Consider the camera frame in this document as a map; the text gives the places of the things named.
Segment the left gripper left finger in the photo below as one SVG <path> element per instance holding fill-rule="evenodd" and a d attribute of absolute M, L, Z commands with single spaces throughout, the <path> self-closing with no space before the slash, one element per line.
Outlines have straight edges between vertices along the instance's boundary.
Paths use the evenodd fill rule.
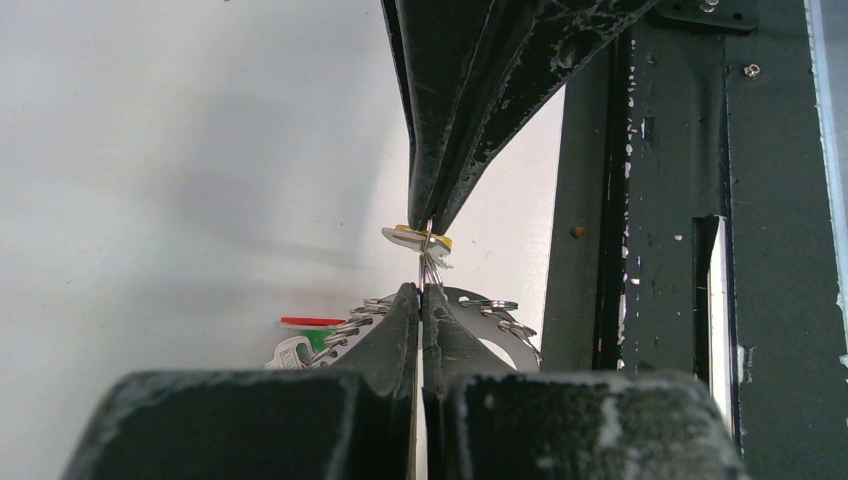
<path fill-rule="evenodd" d="M 419 296 L 325 368 L 143 371 L 95 409 L 67 479 L 410 479 Z"/>

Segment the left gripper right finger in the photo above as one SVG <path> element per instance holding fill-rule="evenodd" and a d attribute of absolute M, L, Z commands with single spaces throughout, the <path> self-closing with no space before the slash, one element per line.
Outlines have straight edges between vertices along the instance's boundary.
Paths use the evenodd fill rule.
<path fill-rule="evenodd" d="M 678 372 L 526 373 L 421 295 L 432 479 L 744 479 L 707 388 Z"/>

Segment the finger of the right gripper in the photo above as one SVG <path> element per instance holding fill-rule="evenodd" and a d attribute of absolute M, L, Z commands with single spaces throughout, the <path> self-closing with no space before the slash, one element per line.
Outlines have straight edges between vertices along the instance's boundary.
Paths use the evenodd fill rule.
<path fill-rule="evenodd" d="M 443 159 L 433 229 L 447 231 L 496 156 L 595 54 L 643 17 L 652 1 L 497 1 L 478 50 L 476 85 Z"/>
<path fill-rule="evenodd" d="M 409 134 L 408 224 L 444 231 L 450 176 L 468 128 L 466 88 L 500 1 L 384 1 Z"/>

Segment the red and yellow tagged keys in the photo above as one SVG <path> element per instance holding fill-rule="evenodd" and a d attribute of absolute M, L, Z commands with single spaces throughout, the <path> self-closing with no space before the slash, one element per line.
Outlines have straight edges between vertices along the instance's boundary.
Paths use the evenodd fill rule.
<path fill-rule="evenodd" d="M 418 253 L 427 267 L 433 269 L 453 269 L 445 258 L 452 252 L 452 240 L 443 235 L 413 230 L 407 225 L 384 227 L 382 235 L 391 243 Z"/>

